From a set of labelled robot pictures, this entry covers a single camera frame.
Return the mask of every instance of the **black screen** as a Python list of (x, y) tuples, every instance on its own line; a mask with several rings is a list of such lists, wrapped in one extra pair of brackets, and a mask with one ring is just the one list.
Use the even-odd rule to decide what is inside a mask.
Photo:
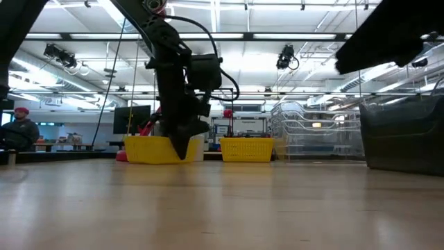
[(130, 133), (138, 133), (137, 126), (141, 126), (151, 116), (151, 106), (135, 106), (131, 110), (130, 107), (116, 108), (114, 110), (114, 134), (126, 134), (128, 132), (128, 122), (132, 114)]

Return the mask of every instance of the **yellow basket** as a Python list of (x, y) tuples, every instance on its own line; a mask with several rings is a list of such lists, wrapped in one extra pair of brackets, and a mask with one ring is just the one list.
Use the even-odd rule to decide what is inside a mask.
[(176, 164), (194, 161), (198, 140), (191, 139), (187, 157), (179, 159), (169, 138), (160, 136), (130, 136), (125, 139), (126, 157), (130, 163)]
[(269, 163), (273, 138), (221, 138), (224, 162)]

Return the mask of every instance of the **person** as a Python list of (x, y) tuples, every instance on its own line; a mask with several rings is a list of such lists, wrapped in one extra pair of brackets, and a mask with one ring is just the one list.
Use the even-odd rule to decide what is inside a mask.
[[(4, 124), (3, 127), (20, 132), (26, 137), (30, 138), (32, 143), (37, 142), (40, 132), (37, 124), (28, 119), (29, 110), (27, 108), (16, 108), (14, 110), (15, 120), (13, 122), (8, 122)], [(12, 145), (17, 145), (18, 147), (23, 147), (24, 145), (30, 144), (30, 142), (21, 135), (11, 132), (3, 133), (5, 141), (8, 141)], [(27, 150), (32, 150), (33, 145), (29, 145)]]

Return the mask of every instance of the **laminate floor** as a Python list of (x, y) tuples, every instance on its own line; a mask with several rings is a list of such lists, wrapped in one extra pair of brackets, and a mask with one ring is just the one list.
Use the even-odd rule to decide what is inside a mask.
[(362, 163), (0, 171), (2, 250), (410, 250), (444, 247), (444, 178)]

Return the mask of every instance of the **table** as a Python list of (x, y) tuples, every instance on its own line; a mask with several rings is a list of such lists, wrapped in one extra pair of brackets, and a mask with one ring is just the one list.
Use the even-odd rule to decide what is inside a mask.
[[(74, 151), (80, 151), (83, 147), (85, 147), (86, 151), (92, 151), (92, 144), (90, 143), (35, 143), (37, 147), (45, 147), (45, 152), (51, 152), (53, 146), (60, 146), (63, 149), (63, 146), (72, 146)], [(94, 146), (107, 146), (107, 144), (94, 144)]]

